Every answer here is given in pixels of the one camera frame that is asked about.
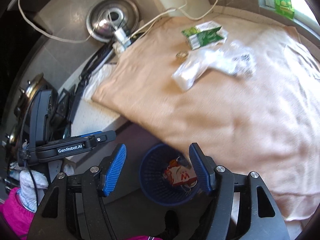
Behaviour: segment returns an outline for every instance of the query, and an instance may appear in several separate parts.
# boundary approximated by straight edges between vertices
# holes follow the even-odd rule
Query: blue trash can
[[[164,179],[163,172],[169,161],[182,153],[166,144],[152,147],[145,155],[140,166],[140,184],[143,193],[152,201],[163,206],[177,206],[188,202],[200,189],[197,183],[190,191],[182,187],[173,187]]]

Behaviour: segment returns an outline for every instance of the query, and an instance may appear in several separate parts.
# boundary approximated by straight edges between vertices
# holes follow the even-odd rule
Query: pink clothing
[[[155,238],[152,236],[135,236],[135,237],[129,238],[127,240],[162,240],[162,239]]]
[[[18,189],[16,187],[10,191],[8,199],[0,205],[0,213],[17,236],[22,236],[28,233],[35,214],[21,204],[17,195]]]

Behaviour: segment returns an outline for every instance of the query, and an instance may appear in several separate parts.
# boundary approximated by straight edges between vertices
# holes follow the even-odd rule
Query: stainless steel lid
[[[129,0],[103,0],[90,9],[86,25],[93,38],[101,42],[108,42],[113,36],[112,25],[132,32],[138,21],[138,8],[133,2]]]

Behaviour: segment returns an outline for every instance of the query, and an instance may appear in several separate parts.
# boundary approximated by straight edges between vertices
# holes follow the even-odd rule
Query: clear plastic wrapper
[[[194,81],[199,78],[207,68],[221,71],[237,78],[250,78],[254,76],[256,62],[252,49],[244,46],[240,41],[224,44],[220,48],[205,47],[191,51],[187,60],[180,65],[172,78],[183,90],[190,89]]]

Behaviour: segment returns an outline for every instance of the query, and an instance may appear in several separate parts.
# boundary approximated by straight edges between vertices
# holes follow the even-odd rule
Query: white cable
[[[27,17],[25,16],[25,14],[22,11],[21,5],[20,5],[20,0],[18,0],[18,7],[19,7],[19,11],[23,17],[23,19],[30,24],[36,31],[40,32],[41,34],[43,34],[44,36],[47,36],[48,38],[57,40],[57,41],[63,41],[63,42],[69,42],[69,43],[84,43],[86,42],[93,34],[93,31],[95,30],[96,26],[94,27],[93,31],[90,33],[90,36],[88,38],[86,38],[85,40],[81,40],[81,41],[73,41],[73,40],[68,40],[68,39],[63,39],[63,38],[59,38],[53,35],[50,35],[48,33],[46,33],[45,31],[41,30],[40,28],[38,28],[37,26],[35,26],[29,19],[27,19]]]
[[[218,3],[218,0],[215,1],[215,3],[212,5],[212,7],[210,8],[209,11],[207,11],[204,15],[198,17],[198,18],[194,18],[191,17],[190,15],[188,15],[184,10],[182,10],[183,7],[185,7],[188,3],[187,0],[185,0],[185,5],[182,5],[181,7],[178,8],[169,8],[167,9],[165,12],[160,13],[158,16],[154,17],[152,20],[150,20],[149,22],[147,22],[145,25],[143,25],[141,28],[139,28],[138,30],[136,30],[134,33],[131,34],[130,38],[133,37],[134,35],[136,35],[137,33],[139,33],[141,30],[143,30],[145,27],[147,27],[150,23],[155,22],[158,18],[160,18],[161,16],[167,14],[167,13],[171,13],[174,12],[176,10],[180,11],[183,15],[185,15],[188,19],[192,20],[192,21],[198,21],[201,20],[203,17],[207,16],[212,10],[213,8],[216,6],[216,4]]]

